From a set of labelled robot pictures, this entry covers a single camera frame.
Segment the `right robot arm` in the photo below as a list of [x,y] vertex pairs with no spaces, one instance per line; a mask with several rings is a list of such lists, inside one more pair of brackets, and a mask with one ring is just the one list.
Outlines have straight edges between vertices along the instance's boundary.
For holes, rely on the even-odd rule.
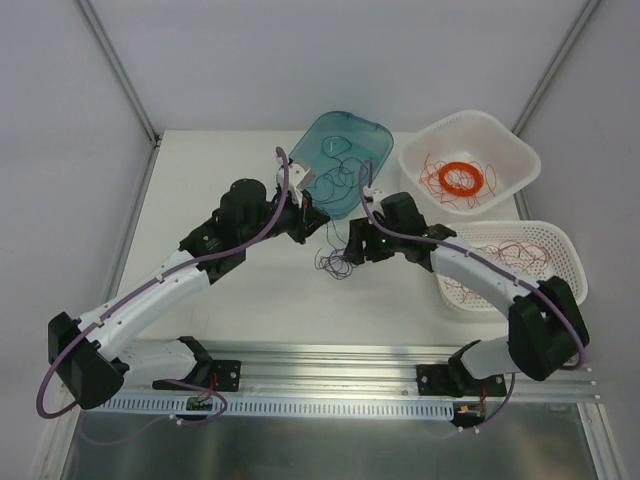
[[349,224],[346,262],[362,265],[400,253],[470,289],[507,321],[506,336],[472,341],[431,368],[425,375],[431,394],[461,398],[492,377],[522,373],[544,381],[571,360],[583,364],[589,333],[565,280],[538,280],[499,265],[448,226],[428,224],[406,192],[367,187],[360,197],[365,215]]

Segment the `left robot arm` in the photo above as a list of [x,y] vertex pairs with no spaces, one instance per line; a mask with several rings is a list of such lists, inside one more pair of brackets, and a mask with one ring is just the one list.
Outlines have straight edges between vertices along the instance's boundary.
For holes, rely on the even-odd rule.
[[303,244],[329,220],[307,191],[295,196],[278,188],[269,199],[258,180],[234,182],[211,217],[147,279],[77,319],[62,312],[49,322],[51,367],[85,410],[104,404],[124,386],[212,386],[215,362],[194,337],[142,349],[132,341],[174,305],[243,263],[250,246],[281,234]]

